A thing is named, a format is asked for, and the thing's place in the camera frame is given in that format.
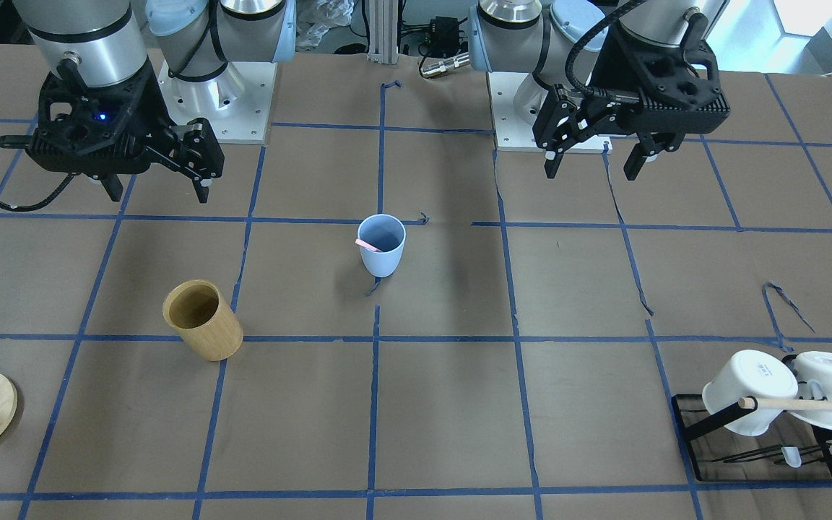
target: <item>plastic bag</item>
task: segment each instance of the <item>plastic bag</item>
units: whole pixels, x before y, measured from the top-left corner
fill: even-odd
[[[297,0],[298,39],[296,49],[309,51],[319,46],[333,27],[348,26],[355,10],[354,0]]]

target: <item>wooden cup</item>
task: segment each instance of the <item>wooden cup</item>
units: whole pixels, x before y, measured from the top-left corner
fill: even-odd
[[[162,316],[189,347],[207,361],[220,361],[240,349],[243,329],[217,286],[192,279],[175,287],[162,304]]]

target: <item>white mounting plate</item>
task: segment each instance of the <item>white mounting plate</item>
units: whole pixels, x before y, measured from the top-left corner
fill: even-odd
[[[490,88],[490,108],[493,110],[493,126],[496,130],[496,149],[512,152],[541,152],[535,144],[532,125],[529,125],[516,112],[512,103],[522,80],[528,76],[525,72],[490,72],[487,85]],[[612,141],[604,135],[596,135],[588,141],[580,142],[570,148],[568,154],[602,154],[605,142],[608,152],[612,152]]]
[[[163,62],[159,73],[159,90],[169,116],[178,125],[188,124],[195,118],[207,118],[221,144],[267,144],[277,64],[233,62],[233,65],[246,80],[248,99],[243,100],[241,112],[227,113],[227,116],[221,118],[219,114],[197,114],[182,108],[175,93],[171,92],[168,63]]]

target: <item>wooden dowel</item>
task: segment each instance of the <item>wooden dowel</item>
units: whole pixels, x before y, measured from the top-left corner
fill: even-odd
[[[737,402],[746,410],[808,410],[832,412],[832,401],[811,401],[811,399],[770,399],[763,397],[742,397]]]

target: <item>blue cup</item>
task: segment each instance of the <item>blue cup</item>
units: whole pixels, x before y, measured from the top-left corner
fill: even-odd
[[[403,256],[403,244],[407,241],[407,230],[399,218],[392,214],[372,214],[361,221],[357,237],[380,251],[371,251],[359,246],[361,261],[373,276],[389,277],[397,269]]]

